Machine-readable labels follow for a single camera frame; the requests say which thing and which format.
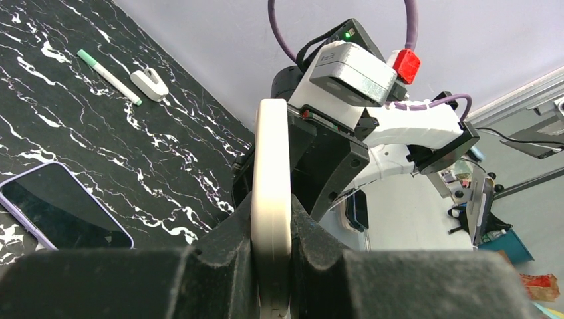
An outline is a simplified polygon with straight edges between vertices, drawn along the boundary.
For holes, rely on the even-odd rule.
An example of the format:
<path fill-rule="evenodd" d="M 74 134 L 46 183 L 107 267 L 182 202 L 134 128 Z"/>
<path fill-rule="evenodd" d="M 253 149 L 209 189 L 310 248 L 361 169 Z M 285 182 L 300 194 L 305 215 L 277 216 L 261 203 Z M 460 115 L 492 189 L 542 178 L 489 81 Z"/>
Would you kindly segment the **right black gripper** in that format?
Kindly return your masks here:
<path fill-rule="evenodd" d="M 295 206 L 320 220 L 345 187 L 366 168 L 367 146 L 312 118 L 287 114 L 291 176 L 291 215 Z M 255 141 L 235 161 L 231 198 L 236 209 L 251 209 Z"/>

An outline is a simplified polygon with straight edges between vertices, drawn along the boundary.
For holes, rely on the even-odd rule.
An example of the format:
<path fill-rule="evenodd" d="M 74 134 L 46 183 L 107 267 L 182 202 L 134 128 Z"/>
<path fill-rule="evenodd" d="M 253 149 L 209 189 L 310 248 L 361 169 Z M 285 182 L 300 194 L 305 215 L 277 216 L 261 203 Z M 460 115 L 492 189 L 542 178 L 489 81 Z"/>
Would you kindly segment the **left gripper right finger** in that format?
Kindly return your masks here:
<path fill-rule="evenodd" d="M 292 318 L 540 317 L 496 253 L 355 251 L 291 204 Z"/>

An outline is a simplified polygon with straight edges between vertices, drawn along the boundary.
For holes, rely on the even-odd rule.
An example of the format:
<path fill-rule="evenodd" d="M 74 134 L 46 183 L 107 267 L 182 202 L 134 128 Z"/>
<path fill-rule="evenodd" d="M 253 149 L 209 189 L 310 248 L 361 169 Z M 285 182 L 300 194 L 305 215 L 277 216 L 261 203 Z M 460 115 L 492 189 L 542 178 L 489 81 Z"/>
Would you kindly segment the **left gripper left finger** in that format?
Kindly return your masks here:
<path fill-rule="evenodd" d="M 1 317 L 258 318 L 250 211 L 184 248 L 26 255 L 1 277 Z"/>

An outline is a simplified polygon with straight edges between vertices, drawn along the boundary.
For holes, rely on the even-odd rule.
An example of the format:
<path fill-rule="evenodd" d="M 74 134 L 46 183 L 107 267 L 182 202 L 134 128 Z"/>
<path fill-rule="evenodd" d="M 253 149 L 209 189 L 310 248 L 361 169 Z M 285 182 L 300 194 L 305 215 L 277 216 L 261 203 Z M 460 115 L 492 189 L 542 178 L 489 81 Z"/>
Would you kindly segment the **pink phone case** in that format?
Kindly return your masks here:
<path fill-rule="evenodd" d="M 291 261 L 291 176 L 287 103 L 263 99 L 257 111 L 251 244 L 260 316 L 286 318 Z"/>

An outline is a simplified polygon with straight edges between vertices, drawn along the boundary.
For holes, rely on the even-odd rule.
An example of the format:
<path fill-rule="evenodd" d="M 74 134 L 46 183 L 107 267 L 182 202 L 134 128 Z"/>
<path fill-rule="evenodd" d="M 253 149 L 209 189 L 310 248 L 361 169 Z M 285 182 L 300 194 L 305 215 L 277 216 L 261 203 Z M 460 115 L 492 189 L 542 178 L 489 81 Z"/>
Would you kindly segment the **phone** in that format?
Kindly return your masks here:
<path fill-rule="evenodd" d="M 125 228 L 58 162 L 1 183 L 1 205 L 47 249 L 132 249 Z"/>

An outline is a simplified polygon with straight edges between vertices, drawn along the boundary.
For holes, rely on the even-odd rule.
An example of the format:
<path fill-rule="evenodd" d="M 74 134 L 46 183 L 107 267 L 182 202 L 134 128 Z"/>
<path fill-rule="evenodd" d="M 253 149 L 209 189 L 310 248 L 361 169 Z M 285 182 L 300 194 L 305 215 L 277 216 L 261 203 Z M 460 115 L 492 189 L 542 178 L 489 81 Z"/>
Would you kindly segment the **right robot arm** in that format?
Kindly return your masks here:
<path fill-rule="evenodd" d="M 271 97 L 288 109 L 291 192 L 313 219 L 373 181 L 446 169 L 478 141 L 456 114 L 457 95 L 409 101 L 419 66 L 411 49 L 385 59 L 362 24 L 347 19 L 275 75 Z"/>

